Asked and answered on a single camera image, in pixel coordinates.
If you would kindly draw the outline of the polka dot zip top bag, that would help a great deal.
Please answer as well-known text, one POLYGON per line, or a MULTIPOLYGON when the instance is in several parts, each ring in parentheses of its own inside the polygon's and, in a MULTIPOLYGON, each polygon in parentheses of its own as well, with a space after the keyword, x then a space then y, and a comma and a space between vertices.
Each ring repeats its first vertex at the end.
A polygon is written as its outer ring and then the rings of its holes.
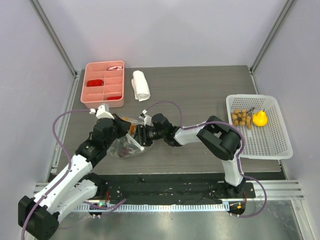
POLYGON ((117 138, 107 150, 107 154, 114 158, 128 158, 148 152, 153 144, 142 146, 139 141, 134 139, 137 126, 142 124, 142 120, 129 117, 121 117, 121 119, 131 123, 129 132, 124 137, 117 138))

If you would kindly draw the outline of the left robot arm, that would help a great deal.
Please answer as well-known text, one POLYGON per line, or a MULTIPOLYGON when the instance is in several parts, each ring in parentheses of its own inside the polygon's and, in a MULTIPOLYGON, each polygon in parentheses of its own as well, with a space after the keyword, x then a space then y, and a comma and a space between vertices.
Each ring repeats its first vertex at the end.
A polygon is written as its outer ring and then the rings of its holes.
POLYGON ((21 239, 25 239, 26 233, 38 240, 50 239, 60 222, 78 205, 106 195, 105 180, 92 169, 107 155, 112 143, 126 136, 130 128, 131 123, 117 115, 97 120, 65 168, 33 197, 24 196, 18 202, 21 239))

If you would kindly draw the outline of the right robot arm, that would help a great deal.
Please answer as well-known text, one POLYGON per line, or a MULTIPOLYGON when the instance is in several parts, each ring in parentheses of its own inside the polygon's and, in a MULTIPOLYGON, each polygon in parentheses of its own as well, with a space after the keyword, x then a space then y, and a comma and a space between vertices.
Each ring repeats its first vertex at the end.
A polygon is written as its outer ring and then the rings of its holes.
POLYGON ((158 113, 151 118, 150 124, 137 125, 133 138, 143 147, 150 147, 156 140, 163 140, 171 147, 202 143, 222 162, 226 193, 236 198, 244 191, 246 180, 236 159, 241 148, 241 137, 216 116, 210 116, 198 125, 180 127, 172 125, 163 114, 158 113))

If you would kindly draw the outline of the yellow fake pear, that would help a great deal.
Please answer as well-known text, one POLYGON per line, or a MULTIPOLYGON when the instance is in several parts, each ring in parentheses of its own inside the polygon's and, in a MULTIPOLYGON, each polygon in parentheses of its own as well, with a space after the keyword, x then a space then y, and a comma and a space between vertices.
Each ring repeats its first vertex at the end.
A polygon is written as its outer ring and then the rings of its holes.
POLYGON ((268 123, 268 117, 264 110, 252 115, 252 123, 257 127, 264 127, 268 123))

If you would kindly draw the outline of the fake longan bunch with stem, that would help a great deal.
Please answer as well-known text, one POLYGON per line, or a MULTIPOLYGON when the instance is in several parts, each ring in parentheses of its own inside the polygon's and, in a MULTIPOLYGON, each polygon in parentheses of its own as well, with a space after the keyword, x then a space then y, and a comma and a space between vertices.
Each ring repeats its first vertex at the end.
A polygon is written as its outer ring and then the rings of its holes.
POLYGON ((253 112, 255 107, 246 109, 235 109, 231 114, 231 123, 233 126, 247 127, 248 129, 252 129, 253 127, 253 112))

